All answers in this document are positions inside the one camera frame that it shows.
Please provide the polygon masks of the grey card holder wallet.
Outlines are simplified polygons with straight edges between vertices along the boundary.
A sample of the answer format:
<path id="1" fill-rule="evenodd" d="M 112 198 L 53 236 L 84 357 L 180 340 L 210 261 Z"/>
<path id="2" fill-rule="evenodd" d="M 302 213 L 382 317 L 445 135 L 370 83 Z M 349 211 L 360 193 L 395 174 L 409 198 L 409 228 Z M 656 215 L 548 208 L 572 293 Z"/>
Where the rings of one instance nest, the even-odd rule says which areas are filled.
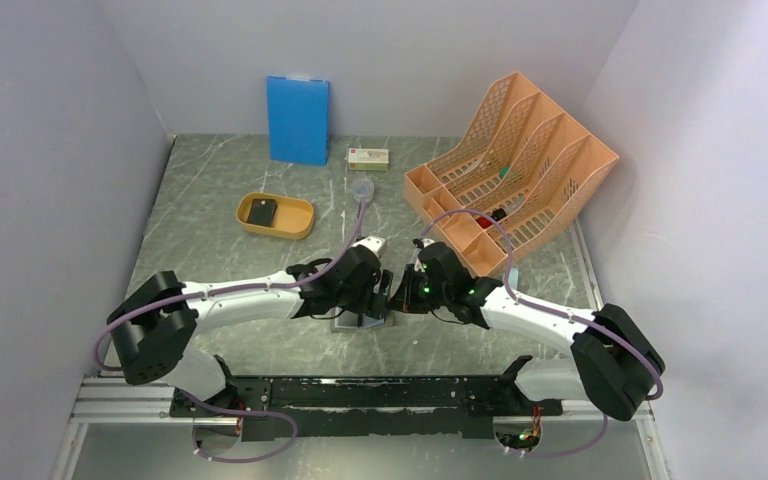
<path id="1" fill-rule="evenodd" d="M 394 325 L 394 319 L 388 311 L 386 311 L 384 318 L 375 319 L 368 315 L 339 310 L 328 322 L 331 331 L 335 333 L 376 330 Z"/>

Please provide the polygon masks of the yellow oval tray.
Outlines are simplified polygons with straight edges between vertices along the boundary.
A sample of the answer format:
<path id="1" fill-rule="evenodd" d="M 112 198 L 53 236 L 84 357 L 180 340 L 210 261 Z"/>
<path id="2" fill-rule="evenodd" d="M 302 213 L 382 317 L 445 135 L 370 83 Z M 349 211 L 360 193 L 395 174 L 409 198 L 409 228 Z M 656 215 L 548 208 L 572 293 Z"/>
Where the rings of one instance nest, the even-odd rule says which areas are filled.
<path id="1" fill-rule="evenodd" d="M 245 222 L 251 202 L 255 198 L 272 198 L 277 201 L 277 212 L 271 228 L 250 225 Z M 236 209 L 236 218 L 243 229 L 250 233 L 288 240 L 301 240 L 306 238 L 313 228 L 314 208 L 307 200 L 266 192 L 252 192 L 241 199 Z"/>

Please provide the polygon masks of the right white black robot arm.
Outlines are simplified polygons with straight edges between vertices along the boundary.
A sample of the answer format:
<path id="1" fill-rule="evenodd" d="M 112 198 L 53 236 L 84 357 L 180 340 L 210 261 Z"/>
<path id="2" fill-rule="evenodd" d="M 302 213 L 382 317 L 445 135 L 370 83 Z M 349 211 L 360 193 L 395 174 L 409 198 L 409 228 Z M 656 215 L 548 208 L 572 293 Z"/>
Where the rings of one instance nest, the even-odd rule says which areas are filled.
<path id="1" fill-rule="evenodd" d="M 501 385 L 500 402 L 513 414 L 537 401 L 587 400 L 608 417 L 628 421 L 665 371 L 623 308 L 579 309 L 508 290 L 501 280 L 471 275 L 442 242 L 428 240 L 419 249 L 388 307 L 410 314 L 445 309 L 463 324 L 520 334 L 561 353 L 526 361 Z"/>

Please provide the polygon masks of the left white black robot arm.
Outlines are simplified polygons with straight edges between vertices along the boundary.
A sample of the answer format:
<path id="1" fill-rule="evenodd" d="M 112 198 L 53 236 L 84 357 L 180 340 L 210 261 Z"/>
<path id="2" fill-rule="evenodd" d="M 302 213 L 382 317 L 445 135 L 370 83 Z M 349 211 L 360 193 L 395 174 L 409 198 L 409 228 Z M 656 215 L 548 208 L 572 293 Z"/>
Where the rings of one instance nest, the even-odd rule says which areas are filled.
<path id="1" fill-rule="evenodd" d="M 183 282 L 162 271 L 137 289 L 109 317 L 119 370 L 131 385 L 163 381 L 197 400 L 209 414 L 233 409 L 240 387 L 227 363 L 191 346 L 212 330 L 265 319 L 352 313 L 381 318 L 384 239 L 367 236 L 336 258 L 295 264 L 237 282 Z"/>

